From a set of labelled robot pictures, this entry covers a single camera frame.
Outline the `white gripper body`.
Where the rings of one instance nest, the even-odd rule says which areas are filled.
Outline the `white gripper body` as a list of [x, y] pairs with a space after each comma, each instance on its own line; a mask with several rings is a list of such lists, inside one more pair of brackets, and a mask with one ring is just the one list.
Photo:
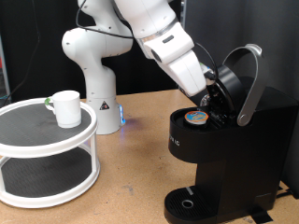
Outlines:
[[206, 88], [204, 73], [192, 50], [189, 50], [171, 63], [159, 63], [159, 66], [188, 96], [194, 96]]

